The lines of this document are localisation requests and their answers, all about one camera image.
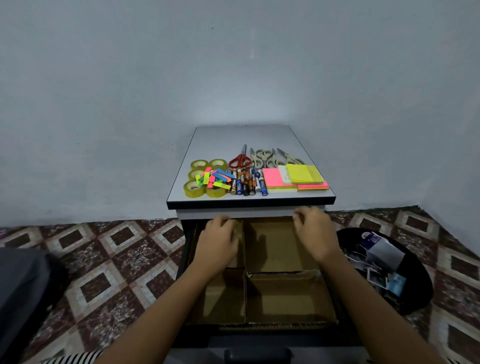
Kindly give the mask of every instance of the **red scissor handle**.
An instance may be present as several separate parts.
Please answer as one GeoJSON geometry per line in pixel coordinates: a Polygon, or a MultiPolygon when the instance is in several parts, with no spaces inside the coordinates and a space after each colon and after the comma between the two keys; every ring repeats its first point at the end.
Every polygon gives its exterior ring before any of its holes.
{"type": "Polygon", "coordinates": [[[246,168],[250,165],[251,162],[252,160],[248,158],[246,154],[239,154],[236,158],[233,158],[229,162],[228,166],[235,169],[246,168]]]}

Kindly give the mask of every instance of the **hand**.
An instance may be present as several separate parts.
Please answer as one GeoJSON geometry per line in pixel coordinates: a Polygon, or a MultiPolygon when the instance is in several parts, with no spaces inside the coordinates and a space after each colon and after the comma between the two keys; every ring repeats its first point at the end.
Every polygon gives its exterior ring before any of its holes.
{"type": "Polygon", "coordinates": [[[300,241],[318,263],[332,253],[342,254],[330,217],[318,207],[297,208],[293,222],[300,241]]]}
{"type": "Polygon", "coordinates": [[[222,272],[237,255],[239,239],[232,233],[234,224],[228,216],[217,216],[207,222],[200,233],[191,266],[207,274],[209,279],[222,272]]]}

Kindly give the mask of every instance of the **white tabletop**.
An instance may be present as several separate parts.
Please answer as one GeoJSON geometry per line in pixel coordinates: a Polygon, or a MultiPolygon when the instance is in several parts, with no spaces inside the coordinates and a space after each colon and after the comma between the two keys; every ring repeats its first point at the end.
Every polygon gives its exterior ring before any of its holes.
{"type": "Polygon", "coordinates": [[[206,194],[190,198],[183,192],[183,185],[188,181],[190,164],[197,159],[211,161],[224,159],[230,162],[240,154],[243,145],[247,145],[247,156],[250,148],[280,148],[306,164],[313,165],[305,149],[287,125],[249,125],[249,126],[202,126],[195,129],[182,165],[167,199],[169,209],[198,208],[236,208],[236,207],[269,207],[299,205],[332,205],[335,195],[331,189],[322,191],[274,191],[269,190],[267,196],[257,193],[254,196],[232,195],[227,193],[220,198],[212,198],[206,194]]]}

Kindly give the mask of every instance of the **green sticky tab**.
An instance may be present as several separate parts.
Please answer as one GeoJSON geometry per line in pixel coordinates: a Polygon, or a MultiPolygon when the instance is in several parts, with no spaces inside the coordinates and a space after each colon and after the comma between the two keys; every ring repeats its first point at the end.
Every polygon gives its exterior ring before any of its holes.
{"type": "Polygon", "coordinates": [[[204,175],[204,184],[208,184],[208,180],[210,179],[210,172],[205,172],[204,175]]]}
{"type": "Polygon", "coordinates": [[[230,185],[224,184],[224,183],[222,183],[222,182],[220,182],[220,181],[214,182],[214,183],[213,183],[213,186],[222,187],[222,188],[225,188],[226,190],[229,190],[229,189],[230,189],[230,185]]]}
{"type": "Polygon", "coordinates": [[[195,176],[195,179],[197,180],[197,185],[203,186],[204,184],[203,184],[203,182],[200,180],[200,178],[203,179],[203,177],[200,177],[200,175],[198,175],[198,174],[195,176]]]}

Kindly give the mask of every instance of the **black bag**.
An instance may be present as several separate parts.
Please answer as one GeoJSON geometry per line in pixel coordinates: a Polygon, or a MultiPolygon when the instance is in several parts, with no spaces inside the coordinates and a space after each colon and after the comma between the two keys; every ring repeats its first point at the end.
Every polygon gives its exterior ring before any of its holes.
{"type": "Polygon", "coordinates": [[[69,284],[68,271],[38,249],[0,248],[0,363],[17,363],[69,284]]]}

